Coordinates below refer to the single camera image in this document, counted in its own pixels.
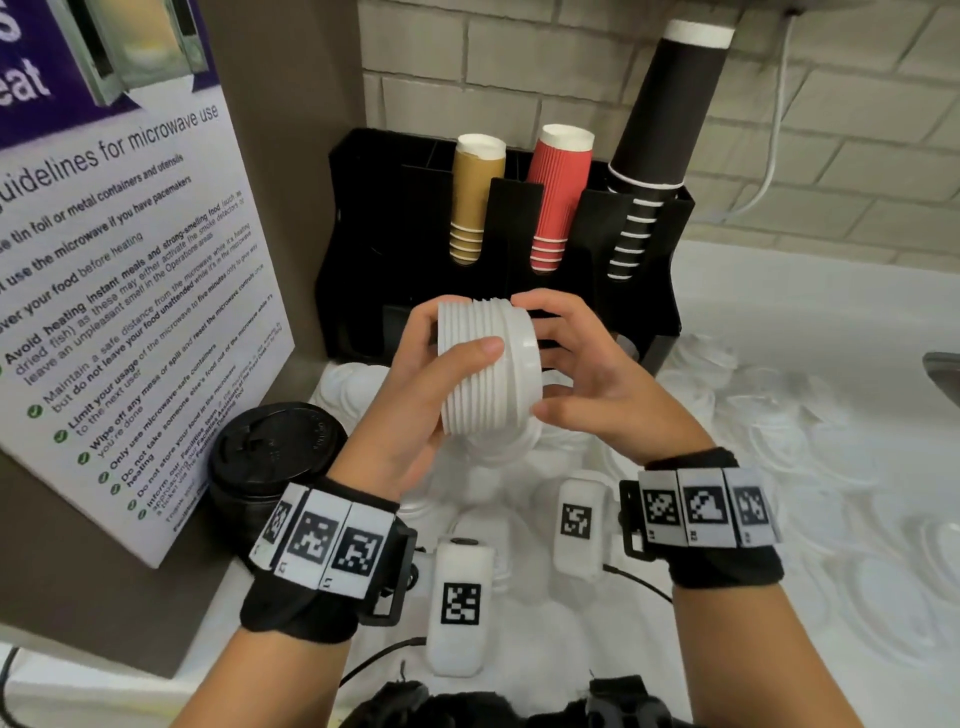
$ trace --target red ribbed cup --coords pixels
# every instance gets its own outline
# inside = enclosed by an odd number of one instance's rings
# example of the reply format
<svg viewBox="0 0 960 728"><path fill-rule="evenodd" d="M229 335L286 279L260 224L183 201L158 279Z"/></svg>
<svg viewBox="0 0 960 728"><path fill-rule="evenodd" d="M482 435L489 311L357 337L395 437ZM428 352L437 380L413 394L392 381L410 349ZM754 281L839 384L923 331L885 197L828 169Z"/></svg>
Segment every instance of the red ribbed cup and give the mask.
<svg viewBox="0 0 960 728"><path fill-rule="evenodd" d="M587 188L593 159L593 134L578 127L547 124L530 163L528 182L543 185L540 220L532 250L531 267L540 273L557 269L564 256L566 239L580 195Z"/></svg>

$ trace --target wire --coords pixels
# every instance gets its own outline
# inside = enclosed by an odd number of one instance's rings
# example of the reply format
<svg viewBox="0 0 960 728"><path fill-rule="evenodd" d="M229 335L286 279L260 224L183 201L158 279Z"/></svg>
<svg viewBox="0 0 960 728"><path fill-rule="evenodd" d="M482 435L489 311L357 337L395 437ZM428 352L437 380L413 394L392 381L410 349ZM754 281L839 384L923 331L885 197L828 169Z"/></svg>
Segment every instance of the wire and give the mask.
<svg viewBox="0 0 960 728"><path fill-rule="evenodd" d="M411 638L410 640L404 640L403 642L393 643L393 644L391 644L389 647L384 647L384 648L381 649L379 652L377 652L375 655L373 655L372 657L364 660L364 661L363 661L362 663L360 663L357 667L355 667L355 668L352 669L350 672L348 672L346 675L344 675L344 679L340 681L340 687L342 688L342 687L343 687L344 685L346 685L350 680L352 680L354 677L356 677L358 673L363 672L365 669L367 669L370 665L372 665L373 663L375 663L375 662L376 662L377 660L379 660L381 657L386 657L386 656L389 655L391 652L396 652L397 650L401 649L402 647L423 647L425 644L426 644L426 638L425 638L425 637L414 637L414 638Z"/></svg>
<svg viewBox="0 0 960 728"><path fill-rule="evenodd" d="M608 571L609 573L615 573L617 576L623 576L623 577L625 577L625 578L627 578L627 579L630 579L631 581L635 581L637 584L640 584L640 585L646 587L647 589L649 589L649 590L650 590L651 592L653 592L654 594L659 595L660 597L666 599L668 602L670 602L671 604L673 604L673 598L672 598L667 592L662 592L662 591L659 590L657 587L655 587L653 584L651 584L649 581L644 581L644 580L641 579L639 576L634 576L634 575L631 574L629 571L624 571L623 569L618 569L617 567L612 567L610 564L604 564L604 565L603 565L603 570L604 570L604 571Z"/></svg>
<svg viewBox="0 0 960 728"><path fill-rule="evenodd" d="M13 660L19 653L19 647L11 647L7 653L7 659L4 660L3 667L0 668L0 721L6 723L10 728L28 728L15 717L10 715L7 708L7 682L10 680L10 670L13 667Z"/></svg>
<svg viewBox="0 0 960 728"><path fill-rule="evenodd" d="M770 128L770 141L767 144L767 167L763 173L763 181L756 194L740 207L735 207L729 212L708 213L703 217L693 218L697 223L724 223L732 217L742 215L747 210L753 209L756 204L763 199L774 181L774 173L777 170L777 151L780 148L780 124L783 121L783 112L786 107L786 68L790 55L790 37L793 35L793 22L801 14L800 11L791 10L784 14L783 43L780 47L780 64L777 66L777 90L774 101L774 115Z"/></svg>

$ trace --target brown panel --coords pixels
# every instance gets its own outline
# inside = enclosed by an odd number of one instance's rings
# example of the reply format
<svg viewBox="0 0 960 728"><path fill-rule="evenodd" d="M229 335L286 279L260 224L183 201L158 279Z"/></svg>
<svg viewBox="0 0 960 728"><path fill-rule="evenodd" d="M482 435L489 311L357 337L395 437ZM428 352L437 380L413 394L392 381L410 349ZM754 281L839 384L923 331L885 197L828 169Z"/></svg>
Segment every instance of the brown panel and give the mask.
<svg viewBox="0 0 960 728"><path fill-rule="evenodd" d="M297 350L267 400L304 399L324 361L313 280L333 226L327 152L364 119L353 0L202 0ZM228 564L190 519L158 570L0 453L0 622L172 676Z"/></svg>

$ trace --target black coffee cup lid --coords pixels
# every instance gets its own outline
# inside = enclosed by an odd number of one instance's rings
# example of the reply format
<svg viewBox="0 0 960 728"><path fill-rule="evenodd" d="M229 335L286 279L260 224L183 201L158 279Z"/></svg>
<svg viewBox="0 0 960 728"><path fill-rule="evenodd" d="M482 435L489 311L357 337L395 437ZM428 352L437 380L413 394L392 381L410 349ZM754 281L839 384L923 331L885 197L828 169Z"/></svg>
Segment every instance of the black coffee cup lid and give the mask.
<svg viewBox="0 0 960 728"><path fill-rule="evenodd" d="M275 497L289 482L309 484L326 473L346 439L336 418L313 404L256 407L217 435L208 460L210 479L244 497Z"/></svg>

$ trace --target black organizer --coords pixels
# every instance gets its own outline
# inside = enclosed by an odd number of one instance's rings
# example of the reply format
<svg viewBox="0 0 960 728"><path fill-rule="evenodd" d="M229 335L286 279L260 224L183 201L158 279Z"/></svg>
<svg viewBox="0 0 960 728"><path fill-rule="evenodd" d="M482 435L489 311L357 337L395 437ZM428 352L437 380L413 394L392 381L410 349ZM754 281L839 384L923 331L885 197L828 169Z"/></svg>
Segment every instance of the black organizer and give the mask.
<svg viewBox="0 0 960 728"><path fill-rule="evenodd" d="M634 276L609 279L633 198L607 190L607 164L596 160L564 259L538 274L530 249L543 187L522 181L533 153L508 150L504 179L492 181L480 257L461 266L449 254L455 149L446 139L355 129L330 153L337 218L314 291L327 354L389 365L418 303L545 287L582 297L655 374L681 330L670 262L694 206L686 188L660 211Z"/></svg>

